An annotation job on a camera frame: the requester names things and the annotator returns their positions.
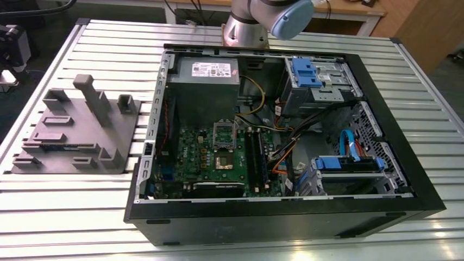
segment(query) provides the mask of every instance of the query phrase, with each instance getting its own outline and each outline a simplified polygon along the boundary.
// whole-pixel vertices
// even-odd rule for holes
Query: wooden table
[[[139,7],[158,7],[163,8],[167,16],[167,23],[176,24],[176,16],[171,12],[164,0],[78,0],[79,3],[90,4],[114,4],[130,5]],[[210,11],[231,12],[232,0],[200,0],[202,8]],[[176,9],[195,9],[191,0],[168,0],[170,7]],[[360,2],[351,2],[348,0],[330,0],[331,2],[331,20],[359,21],[363,25],[358,31],[359,36],[370,36],[376,24],[387,11],[379,2],[375,6],[367,7]],[[316,6],[316,12],[312,18],[324,19],[327,16],[327,3]]]
[[[176,9],[195,9],[191,0],[168,0],[170,6]],[[202,0],[202,7],[204,10],[212,11],[231,11],[232,0]],[[376,24],[383,16],[387,15],[387,11],[378,2],[375,6],[367,7],[360,2],[351,2],[348,0],[330,0],[331,2],[331,19],[362,21],[363,25],[358,32],[359,36],[370,36]],[[176,23],[176,16],[171,12],[170,8],[164,7],[167,15],[167,23]],[[328,12],[328,4],[320,4],[315,6],[314,18],[326,18]]]

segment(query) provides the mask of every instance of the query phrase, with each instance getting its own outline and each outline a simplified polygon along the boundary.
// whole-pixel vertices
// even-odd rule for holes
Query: blue plastic bracket
[[[295,77],[298,79],[296,85],[298,87],[307,87],[307,88],[322,88],[323,83],[318,79],[316,71],[312,62],[307,58],[294,58],[294,73]]]

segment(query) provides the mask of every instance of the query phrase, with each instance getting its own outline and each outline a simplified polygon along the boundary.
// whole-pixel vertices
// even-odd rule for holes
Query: slotted metal table
[[[464,124],[402,44],[390,39],[302,34],[272,48],[360,55],[447,210],[358,239],[155,247],[123,222],[134,165],[143,151],[163,44],[220,45],[222,30],[91,20],[75,26],[0,146],[0,259],[60,260],[454,260],[464,258]],[[44,111],[46,90],[70,97],[76,74],[92,74],[108,98],[143,101],[127,172],[11,173],[23,138]]]

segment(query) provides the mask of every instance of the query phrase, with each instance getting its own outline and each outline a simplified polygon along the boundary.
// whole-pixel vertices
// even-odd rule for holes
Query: gray plastic block
[[[44,125],[72,125],[74,120],[70,116],[52,116],[46,117],[43,123]]]
[[[16,157],[14,160],[14,165],[26,170],[40,170],[43,166],[40,160],[32,156]]]
[[[63,142],[66,141],[66,135],[63,133],[40,133],[32,137],[34,141],[52,141],[52,142]]]
[[[48,109],[55,115],[66,115],[66,110],[63,107],[63,102],[68,102],[70,98],[66,95],[64,90],[54,89],[50,90],[43,99]]]
[[[123,114],[138,113],[138,107],[136,107],[136,103],[134,102],[132,95],[119,96],[118,107]]]
[[[98,164],[92,157],[74,157],[71,164],[79,170],[94,170],[98,168]]]
[[[88,84],[90,79],[82,77],[78,85]],[[95,91],[92,85],[83,89],[91,93],[90,99],[96,97],[94,102],[87,96],[86,99],[68,98],[63,90],[54,89],[46,95],[46,100],[55,100],[51,102],[54,111],[44,111],[35,131],[24,142],[23,152],[15,159],[14,173],[124,172],[140,101],[128,95],[110,100],[103,91]],[[103,111],[108,119],[104,127],[98,118],[102,114],[95,113],[96,110]],[[66,112],[66,116],[58,116],[58,111]]]
[[[74,79],[74,86],[84,94],[87,106],[94,113],[102,127],[107,127],[111,124],[108,117],[108,106],[107,106],[107,96],[104,92],[98,92],[92,86],[94,77],[88,74],[79,74]]]
[[[107,169],[116,169],[122,165],[124,165],[126,162],[118,150],[115,151],[114,155],[110,155],[108,151],[104,148],[102,148],[100,150],[99,160]]]

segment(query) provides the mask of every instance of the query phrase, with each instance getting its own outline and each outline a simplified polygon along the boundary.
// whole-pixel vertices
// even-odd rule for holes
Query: green circuit board
[[[231,141],[231,136],[219,134],[216,140]],[[247,156],[246,156],[246,130],[236,131],[235,150],[214,149],[214,129],[180,130],[179,153],[175,167],[175,181],[179,182],[240,182],[246,184],[247,196],[279,196],[280,182],[270,183],[270,188],[255,191],[248,185]],[[263,132],[263,145],[266,152],[275,149],[272,134]]]

